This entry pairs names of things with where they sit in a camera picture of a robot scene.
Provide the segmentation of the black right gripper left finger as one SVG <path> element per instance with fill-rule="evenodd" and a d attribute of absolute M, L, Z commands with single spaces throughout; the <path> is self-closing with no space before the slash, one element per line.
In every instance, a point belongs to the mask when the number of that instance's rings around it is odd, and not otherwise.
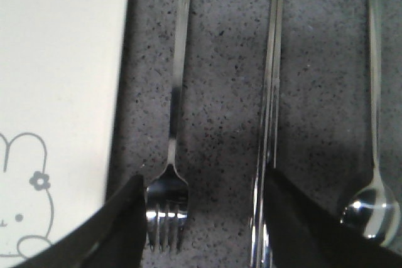
<path fill-rule="evenodd" d="M 18 267 L 139 267 L 146 242 L 144 178 L 133 176 L 80 227 Z"/>

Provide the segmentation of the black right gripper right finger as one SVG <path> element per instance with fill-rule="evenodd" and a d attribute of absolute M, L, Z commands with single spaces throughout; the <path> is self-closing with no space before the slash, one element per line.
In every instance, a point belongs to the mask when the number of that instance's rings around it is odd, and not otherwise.
<path fill-rule="evenodd" d="M 266 173 L 265 217 L 277 267 L 401 267 L 401 256 L 342 226 L 277 169 Z"/>

